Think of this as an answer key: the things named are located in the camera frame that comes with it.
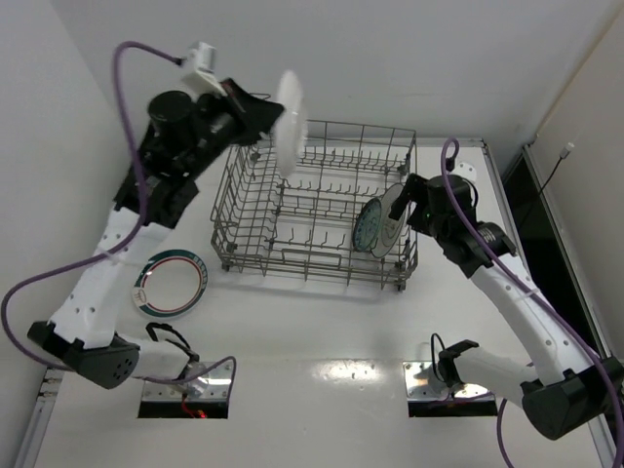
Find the white plate green red rim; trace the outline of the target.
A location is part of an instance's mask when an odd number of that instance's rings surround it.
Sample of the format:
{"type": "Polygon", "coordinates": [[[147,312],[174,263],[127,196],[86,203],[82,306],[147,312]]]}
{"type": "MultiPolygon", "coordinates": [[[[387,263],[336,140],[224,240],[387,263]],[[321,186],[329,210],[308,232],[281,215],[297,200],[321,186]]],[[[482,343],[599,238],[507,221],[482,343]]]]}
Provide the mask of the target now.
{"type": "Polygon", "coordinates": [[[284,107],[274,126],[274,147],[281,178],[296,169],[308,135],[308,113],[301,82],[292,70],[286,70],[277,90],[277,102],[284,107]]]}

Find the white plate teal rim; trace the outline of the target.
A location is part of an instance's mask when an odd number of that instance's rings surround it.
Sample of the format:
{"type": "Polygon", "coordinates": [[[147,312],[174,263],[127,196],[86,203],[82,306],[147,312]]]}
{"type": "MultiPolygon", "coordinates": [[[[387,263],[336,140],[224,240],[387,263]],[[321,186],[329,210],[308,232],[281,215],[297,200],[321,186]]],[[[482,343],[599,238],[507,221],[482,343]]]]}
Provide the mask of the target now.
{"type": "Polygon", "coordinates": [[[166,250],[148,259],[134,282],[131,297],[143,315],[172,320],[201,301],[208,280],[206,263],[196,253],[166,250]]]}
{"type": "Polygon", "coordinates": [[[406,212],[403,212],[398,220],[390,217],[392,205],[401,195],[403,188],[401,183],[395,183],[386,190],[380,199],[380,227],[375,245],[371,249],[371,254],[375,258],[383,258],[392,251],[404,228],[406,212]]]}

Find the blue floral green plate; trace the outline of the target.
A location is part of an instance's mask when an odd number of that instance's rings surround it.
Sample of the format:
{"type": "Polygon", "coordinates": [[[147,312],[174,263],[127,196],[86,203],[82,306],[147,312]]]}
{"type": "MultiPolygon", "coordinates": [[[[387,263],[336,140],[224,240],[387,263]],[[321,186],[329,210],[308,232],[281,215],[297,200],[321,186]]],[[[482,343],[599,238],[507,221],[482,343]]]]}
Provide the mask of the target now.
{"type": "Polygon", "coordinates": [[[381,224],[381,201],[371,198],[358,214],[352,231],[352,249],[369,252],[377,239],[381,224]]]}

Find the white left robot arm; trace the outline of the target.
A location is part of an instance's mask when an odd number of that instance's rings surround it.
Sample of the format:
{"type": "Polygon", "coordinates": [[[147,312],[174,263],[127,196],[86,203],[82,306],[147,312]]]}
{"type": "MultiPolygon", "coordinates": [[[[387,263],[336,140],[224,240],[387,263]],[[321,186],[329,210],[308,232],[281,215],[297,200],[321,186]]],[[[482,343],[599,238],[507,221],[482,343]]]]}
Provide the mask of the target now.
{"type": "Polygon", "coordinates": [[[197,196],[197,178],[229,146],[258,142],[286,110],[231,78],[220,86],[218,94],[167,91],[148,103],[138,166],[114,196],[94,264],[60,309],[27,332],[31,342],[102,388],[129,378],[183,380],[197,359],[184,345],[124,336],[116,323],[124,268],[164,242],[197,196]]]}

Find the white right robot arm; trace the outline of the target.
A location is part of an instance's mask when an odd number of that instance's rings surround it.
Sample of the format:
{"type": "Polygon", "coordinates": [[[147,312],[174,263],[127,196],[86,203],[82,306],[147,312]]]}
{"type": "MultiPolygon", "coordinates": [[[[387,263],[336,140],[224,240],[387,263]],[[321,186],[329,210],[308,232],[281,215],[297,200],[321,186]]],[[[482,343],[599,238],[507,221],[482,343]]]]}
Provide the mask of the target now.
{"type": "Polygon", "coordinates": [[[415,204],[409,227],[437,242],[495,305],[530,357],[528,365],[520,365],[465,339],[440,352],[437,372],[443,383],[451,389],[463,383],[485,387],[521,408],[549,440],[606,412],[621,429],[622,365],[600,358],[578,338],[529,279],[504,230],[477,220],[470,182],[458,175],[411,174],[390,218],[399,218],[409,203],[415,204]]]}

